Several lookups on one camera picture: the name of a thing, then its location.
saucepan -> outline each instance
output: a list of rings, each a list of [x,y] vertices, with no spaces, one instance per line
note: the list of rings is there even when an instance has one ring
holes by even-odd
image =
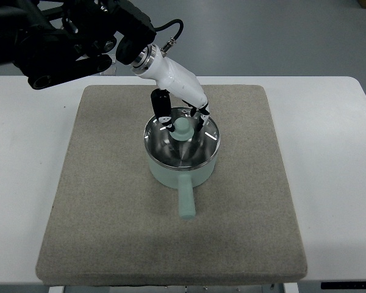
[[[156,180],[178,190],[178,211],[182,219],[196,215],[193,188],[212,174],[220,146],[220,132],[209,118],[194,131],[199,114],[190,116],[190,108],[171,110],[175,131],[170,132],[153,116],[145,126],[144,143],[149,169]]]

white table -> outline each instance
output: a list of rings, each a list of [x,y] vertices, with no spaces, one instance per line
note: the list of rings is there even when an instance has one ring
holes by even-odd
[[[303,280],[366,280],[366,96],[359,83],[348,77],[199,80],[265,89],[307,256]],[[0,284],[41,283],[34,268],[77,107],[92,84],[154,83],[92,76],[36,91],[25,77],[0,77]]]

gray mat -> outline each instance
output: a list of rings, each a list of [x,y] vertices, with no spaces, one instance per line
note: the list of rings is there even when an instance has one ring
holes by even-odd
[[[150,173],[153,86],[93,85],[81,99],[37,263],[49,285],[243,285],[298,281],[307,264],[258,85],[206,85],[221,144],[194,189],[197,216]],[[175,97],[173,104],[184,105]]]

saucepan handle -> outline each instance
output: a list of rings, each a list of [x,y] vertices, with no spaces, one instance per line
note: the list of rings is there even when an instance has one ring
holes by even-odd
[[[196,214],[193,183],[188,173],[178,175],[178,197],[179,216],[184,220],[193,219]]]

cable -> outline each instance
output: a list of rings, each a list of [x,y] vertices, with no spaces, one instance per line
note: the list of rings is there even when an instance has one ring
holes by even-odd
[[[171,20],[169,23],[166,23],[161,27],[155,27],[154,30],[156,32],[164,31],[165,29],[168,29],[170,26],[172,26],[175,23],[179,24],[179,30],[176,33],[176,35],[173,37],[174,40],[177,40],[183,31],[183,21],[182,20],[179,20],[179,19]]]

